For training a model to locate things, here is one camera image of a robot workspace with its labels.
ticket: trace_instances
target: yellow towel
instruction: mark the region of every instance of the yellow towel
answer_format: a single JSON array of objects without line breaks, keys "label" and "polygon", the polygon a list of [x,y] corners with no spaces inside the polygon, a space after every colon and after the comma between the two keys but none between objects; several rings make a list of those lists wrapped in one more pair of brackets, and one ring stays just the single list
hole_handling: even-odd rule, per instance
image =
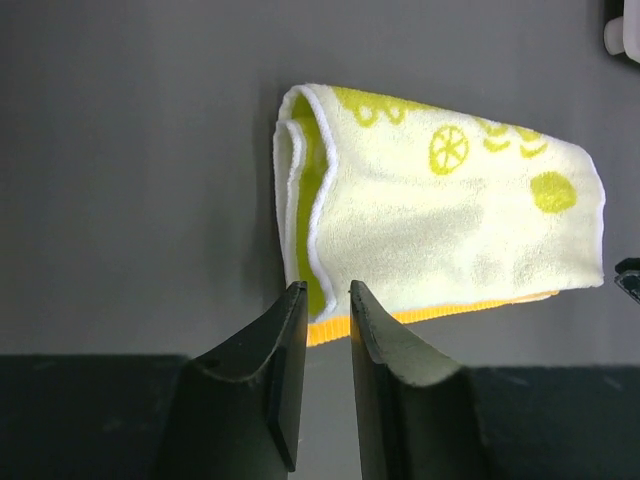
[{"label": "yellow towel", "polygon": [[309,345],[349,334],[362,280],[409,323],[602,284],[602,183],[580,147],[429,105],[293,87],[274,138],[287,282]]}]

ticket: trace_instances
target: gray wall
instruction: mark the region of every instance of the gray wall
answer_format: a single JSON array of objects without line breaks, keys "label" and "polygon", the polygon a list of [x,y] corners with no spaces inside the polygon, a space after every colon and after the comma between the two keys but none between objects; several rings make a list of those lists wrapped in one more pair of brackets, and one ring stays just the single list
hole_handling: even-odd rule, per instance
[{"label": "gray wall", "polygon": [[[284,288],[274,117],[313,81],[584,146],[606,285],[414,329],[474,364],[640,361],[612,284],[640,254],[640,68],[601,22],[595,0],[0,2],[0,351],[197,354],[260,314]],[[293,477],[359,478],[348,341],[307,358]]]}]

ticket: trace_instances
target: towel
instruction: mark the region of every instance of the towel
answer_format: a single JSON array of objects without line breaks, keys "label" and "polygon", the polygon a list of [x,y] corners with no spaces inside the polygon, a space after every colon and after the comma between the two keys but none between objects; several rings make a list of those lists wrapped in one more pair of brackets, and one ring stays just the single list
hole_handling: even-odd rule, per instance
[{"label": "towel", "polygon": [[604,189],[580,147],[528,128],[300,85],[274,136],[287,282],[309,345],[349,334],[364,281],[410,323],[602,284]]}]

